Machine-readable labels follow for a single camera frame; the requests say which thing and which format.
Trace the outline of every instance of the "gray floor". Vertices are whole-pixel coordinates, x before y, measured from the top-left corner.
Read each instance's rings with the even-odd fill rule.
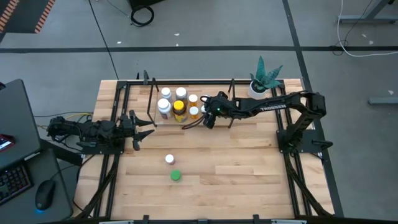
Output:
[[[166,0],[153,7],[154,22],[142,28],[130,26],[129,19],[105,0],[92,2],[110,47],[293,46],[281,1]],[[125,0],[112,2],[130,11]],[[343,12],[361,14],[368,2],[345,0]],[[301,46],[337,42],[340,1],[289,4]],[[394,4],[381,13],[397,12]],[[147,16],[137,15],[142,20]],[[341,26],[341,36],[350,27]],[[359,25],[348,40],[351,46],[398,45],[397,36],[398,25]],[[40,34],[7,34],[0,43],[0,48],[53,47],[104,47],[87,0],[57,0]],[[135,78],[143,69],[157,78],[248,78],[260,55],[269,68],[285,65],[281,78],[301,78],[295,52],[112,53],[120,78]],[[398,107],[366,103],[372,96],[391,96],[389,90],[397,96],[398,55],[303,55],[314,91],[326,96],[328,114],[322,123],[327,140],[335,143],[330,154],[345,216],[398,220]],[[115,78],[107,53],[0,54],[0,62],[2,82],[25,81],[36,115],[92,111],[100,80]],[[37,119],[38,124],[48,121]]]

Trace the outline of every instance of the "succulent plant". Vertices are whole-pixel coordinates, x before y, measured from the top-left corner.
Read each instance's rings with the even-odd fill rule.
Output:
[[[260,56],[259,63],[257,65],[256,77],[250,73],[251,80],[254,82],[254,87],[256,87],[257,90],[262,91],[280,85],[280,82],[275,80],[275,78],[278,76],[282,67],[283,65],[281,65],[279,68],[273,69],[269,73],[266,73],[264,60]]]

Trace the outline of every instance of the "wooden table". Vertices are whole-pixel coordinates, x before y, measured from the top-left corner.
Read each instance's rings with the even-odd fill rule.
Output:
[[[284,82],[287,94],[302,90],[299,79]],[[188,94],[197,95],[212,96],[220,90],[228,91],[228,85],[182,86]],[[173,91],[179,86],[168,87]],[[115,80],[101,82],[94,121],[110,119],[115,89]],[[150,86],[130,89],[127,108],[134,110],[140,119],[149,120],[146,114],[149,93]],[[123,94],[121,96],[118,114],[123,102]],[[275,135],[275,112],[236,120],[231,129],[227,128],[228,119],[218,118],[212,130],[200,125],[184,131],[181,124],[162,120],[156,110],[160,96],[154,90],[150,112],[158,124],[155,132],[141,142],[140,151],[133,150],[131,139],[126,140],[125,153],[119,162],[113,220],[141,220],[143,215],[150,215],[151,220],[251,219],[253,214],[259,214],[260,218],[294,217],[284,160]],[[247,86],[236,85],[236,96],[247,97]],[[268,91],[266,96],[271,97],[271,93]],[[293,121],[300,116],[298,111],[291,113]],[[282,117],[286,127],[285,116]],[[146,126],[142,130],[153,128]],[[165,163],[167,154],[175,156],[174,166]],[[102,161],[103,156],[97,155],[81,169],[75,194],[75,202],[81,207],[89,202],[98,187]],[[301,161],[308,189],[325,210],[333,213],[321,161],[311,154],[301,154]],[[182,172],[180,182],[170,179],[173,169]],[[296,191],[303,214],[298,187]],[[104,214],[107,197],[106,192],[101,214]]]

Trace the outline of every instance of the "black metal frame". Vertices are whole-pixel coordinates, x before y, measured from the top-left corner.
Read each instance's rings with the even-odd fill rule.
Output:
[[[137,86],[137,85],[151,85],[150,88],[150,98],[149,98],[149,104],[148,104],[148,108],[147,108],[147,114],[150,118],[150,120],[153,122],[154,126],[156,126],[155,121],[152,119],[152,116],[150,115],[149,111],[150,111],[150,104],[151,104],[151,99],[152,99],[152,92],[154,89],[154,86],[156,87],[157,91],[159,91],[159,87],[157,86],[159,85],[229,85],[229,90],[228,92],[231,91],[231,89],[233,90],[233,97],[235,96],[235,85],[248,85],[250,84],[250,80],[156,80],[155,78],[153,78],[151,81],[147,80],[147,75],[144,75],[145,80],[134,80],[134,81],[118,81],[118,84],[116,85],[116,92],[115,92],[115,97],[114,97],[114,103],[113,103],[113,108],[112,108],[112,115],[111,115],[111,120],[115,121],[116,120],[116,113],[117,113],[117,109],[118,109],[118,103],[119,103],[119,96],[121,94],[121,89],[125,88],[126,91],[124,92],[124,101],[123,101],[123,107],[122,107],[122,112],[121,114],[126,114],[127,111],[127,102],[128,102],[128,98],[129,98],[129,91],[130,91],[130,87],[132,86]],[[284,85],[282,85],[280,87],[280,92],[282,93],[282,95],[285,94],[285,88]],[[272,95],[276,96],[276,89],[272,89]],[[283,130],[283,122],[282,122],[282,115],[280,113],[279,110],[275,111],[275,114],[277,116],[277,124],[278,124],[278,129],[279,131]],[[285,114],[286,114],[286,118],[287,118],[287,122],[288,124],[292,123],[292,118],[290,115],[290,111],[288,109],[285,110]],[[300,160],[300,155],[299,153],[293,153],[294,155],[294,159],[295,159],[295,163],[296,163],[296,170],[298,173],[298,178],[300,179],[300,181],[302,183],[305,184],[305,180],[304,180],[304,176],[303,176],[303,170],[302,170],[302,165],[301,165],[301,160]],[[283,153],[283,157],[284,157],[284,161],[285,161],[285,165],[286,168],[288,168],[288,163],[290,163],[290,156],[287,153]],[[108,167],[108,162],[109,162],[109,156],[105,155],[104,159],[103,159],[103,165],[101,168],[101,175],[99,178],[99,186],[103,183],[104,179],[105,179],[105,175],[106,175],[106,168]],[[119,163],[119,156],[115,156],[114,157],[114,161],[113,163],[116,165],[118,165]],[[330,184],[335,184],[335,178],[334,176],[330,176],[330,174],[333,175],[333,171],[332,170],[328,170],[329,167],[324,167],[325,170],[325,175],[326,178],[332,179],[333,181],[330,183],[328,182],[328,186],[329,188],[333,188],[335,189],[336,186],[330,186]],[[291,177],[291,175],[289,174],[289,172],[287,171],[287,178],[288,178],[288,183],[289,183],[289,191],[290,191],[290,197],[292,200],[292,207],[293,207],[293,211],[294,211],[294,216],[296,218],[300,217],[300,210],[299,210],[299,204],[297,201],[297,193],[295,191],[295,185],[294,185],[294,179]],[[111,211],[112,211],[112,206],[113,206],[113,198],[114,198],[114,191],[115,191],[115,186],[116,186],[116,175],[113,177],[113,179],[111,180],[111,184],[109,187],[109,197],[108,197],[108,202],[107,202],[107,206],[106,206],[106,217],[110,218],[111,217]],[[331,200],[332,202],[335,199],[335,195],[337,194],[337,192],[334,192],[334,194],[331,193]],[[306,215],[311,215],[311,206],[306,198],[306,196],[304,196],[303,194],[303,199],[304,199],[304,207],[305,207],[305,214]],[[100,206],[101,206],[101,199],[99,200],[99,202],[97,203],[95,210],[94,210],[94,217],[98,217],[99,213],[100,213]],[[180,220],[181,222],[189,222],[189,220]],[[226,222],[238,222],[238,223],[253,223],[254,220],[225,220]],[[271,220],[260,220],[257,219],[256,222],[258,223],[270,223]]]

